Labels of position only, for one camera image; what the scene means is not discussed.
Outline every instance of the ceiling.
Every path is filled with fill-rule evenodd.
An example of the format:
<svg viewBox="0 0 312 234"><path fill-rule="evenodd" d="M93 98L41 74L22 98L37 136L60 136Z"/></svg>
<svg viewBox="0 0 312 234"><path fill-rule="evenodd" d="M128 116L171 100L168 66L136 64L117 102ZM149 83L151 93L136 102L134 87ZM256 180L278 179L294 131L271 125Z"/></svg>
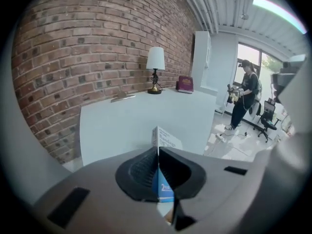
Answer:
<svg viewBox="0 0 312 234"><path fill-rule="evenodd" d="M284 0L270 0L295 16ZM187 0L202 30L211 34L235 33L260 41L285 57L307 54L310 45L305 35L290 23L265 9L252 5L253 0Z"/></svg>

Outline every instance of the smoke detector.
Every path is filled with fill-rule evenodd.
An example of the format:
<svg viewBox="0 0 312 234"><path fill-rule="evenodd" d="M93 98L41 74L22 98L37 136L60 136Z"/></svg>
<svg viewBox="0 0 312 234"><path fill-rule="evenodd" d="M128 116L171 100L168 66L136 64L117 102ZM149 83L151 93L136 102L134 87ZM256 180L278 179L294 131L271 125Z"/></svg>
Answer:
<svg viewBox="0 0 312 234"><path fill-rule="evenodd" d="M240 18L243 20L248 20L249 16L247 14L243 13L240 15Z"/></svg>

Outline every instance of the black t-shirt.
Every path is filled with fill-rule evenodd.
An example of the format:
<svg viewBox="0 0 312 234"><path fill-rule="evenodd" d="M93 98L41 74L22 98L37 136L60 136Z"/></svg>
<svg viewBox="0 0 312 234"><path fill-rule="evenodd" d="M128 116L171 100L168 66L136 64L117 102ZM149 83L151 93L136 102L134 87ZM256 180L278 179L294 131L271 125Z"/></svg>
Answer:
<svg viewBox="0 0 312 234"><path fill-rule="evenodd" d="M244 89L244 91L247 89L252 91L250 94L244 95L242 98L244 99L245 108L249 108L254 103L255 95L258 93L258 77L255 73L244 75L242 89Z"/></svg>

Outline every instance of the lamp base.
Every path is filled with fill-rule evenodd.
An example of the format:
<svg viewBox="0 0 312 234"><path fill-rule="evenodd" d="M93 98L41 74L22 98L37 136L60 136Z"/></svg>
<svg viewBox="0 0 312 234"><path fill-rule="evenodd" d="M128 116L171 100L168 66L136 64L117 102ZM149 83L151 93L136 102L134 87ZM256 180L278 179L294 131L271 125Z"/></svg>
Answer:
<svg viewBox="0 0 312 234"><path fill-rule="evenodd" d="M152 88L148 89L147 92L149 94L152 94L152 95L159 95L161 94L161 90L159 90L157 87L156 87L156 84L153 84Z"/></svg>

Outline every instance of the brick wall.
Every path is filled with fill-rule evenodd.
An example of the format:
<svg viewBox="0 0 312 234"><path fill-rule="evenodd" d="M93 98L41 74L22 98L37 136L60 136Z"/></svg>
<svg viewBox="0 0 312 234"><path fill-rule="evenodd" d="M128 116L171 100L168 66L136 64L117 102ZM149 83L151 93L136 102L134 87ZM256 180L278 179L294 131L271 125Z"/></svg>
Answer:
<svg viewBox="0 0 312 234"><path fill-rule="evenodd" d="M160 85L188 75L195 22L185 0L34 0L16 31L12 74L43 147L60 163L79 156L81 106L151 87L152 46L165 50Z"/></svg>

